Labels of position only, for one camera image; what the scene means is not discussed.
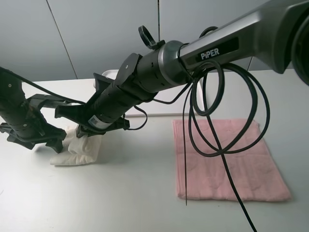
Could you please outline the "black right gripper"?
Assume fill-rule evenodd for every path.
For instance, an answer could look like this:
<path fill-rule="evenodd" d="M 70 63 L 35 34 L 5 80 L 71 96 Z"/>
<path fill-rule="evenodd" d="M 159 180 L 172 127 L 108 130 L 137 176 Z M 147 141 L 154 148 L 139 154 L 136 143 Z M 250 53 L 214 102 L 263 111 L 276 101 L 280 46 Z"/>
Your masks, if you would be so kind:
<path fill-rule="evenodd" d="M 124 129 L 137 131 L 145 126 L 131 128 L 125 113 L 155 97 L 153 86 L 133 83 L 111 84 L 101 93 L 95 93 L 84 105 L 76 108 L 56 108 L 55 118 L 64 117 L 78 124 L 76 137 L 104 135 L 108 131 Z"/>

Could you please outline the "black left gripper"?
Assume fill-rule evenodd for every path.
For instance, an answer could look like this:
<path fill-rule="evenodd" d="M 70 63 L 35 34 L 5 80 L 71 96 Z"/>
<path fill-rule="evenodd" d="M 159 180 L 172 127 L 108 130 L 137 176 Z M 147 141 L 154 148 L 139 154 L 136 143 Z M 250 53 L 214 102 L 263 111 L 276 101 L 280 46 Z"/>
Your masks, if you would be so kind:
<path fill-rule="evenodd" d="M 27 99 L 17 104 L 1 97 L 0 116 L 5 121 L 1 123 L 0 131 L 9 134 L 8 142 L 30 150 L 36 144 L 45 144 L 56 153 L 63 150 L 66 132 L 49 124 L 41 110 L 31 106 Z"/>

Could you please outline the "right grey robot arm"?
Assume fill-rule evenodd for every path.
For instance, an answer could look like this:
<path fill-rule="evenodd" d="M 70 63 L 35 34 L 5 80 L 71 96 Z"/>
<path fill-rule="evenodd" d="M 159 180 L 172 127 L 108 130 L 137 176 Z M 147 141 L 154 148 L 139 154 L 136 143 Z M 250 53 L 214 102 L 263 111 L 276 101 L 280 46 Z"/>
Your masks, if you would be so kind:
<path fill-rule="evenodd" d="M 128 122 L 122 115 L 133 106 L 152 101 L 162 90 L 189 83 L 190 72 L 216 68 L 222 74 L 230 62 L 241 58 L 256 57 L 277 73 L 292 64 L 299 78 L 309 81 L 306 0 L 270 0 L 189 44 L 155 42 L 144 26 L 139 33 L 149 54 L 128 56 L 116 78 L 105 78 L 87 103 L 56 108 L 57 118 L 79 124 L 79 136 L 126 129 Z"/>

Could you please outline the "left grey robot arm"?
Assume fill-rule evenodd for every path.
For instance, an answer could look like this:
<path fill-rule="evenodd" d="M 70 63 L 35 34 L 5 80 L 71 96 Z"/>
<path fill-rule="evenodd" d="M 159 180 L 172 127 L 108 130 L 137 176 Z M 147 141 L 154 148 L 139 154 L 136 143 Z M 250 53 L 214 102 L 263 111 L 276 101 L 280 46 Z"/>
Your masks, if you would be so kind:
<path fill-rule="evenodd" d="M 0 69 L 0 117 L 5 121 L 0 131 L 9 134 L 8 142 L 30 150 L 45 144 L 57 153 L 62 151 L 66 132 L 46 121 L 40 108 L 26 99 L 22 81 L 4 68 Z"/>

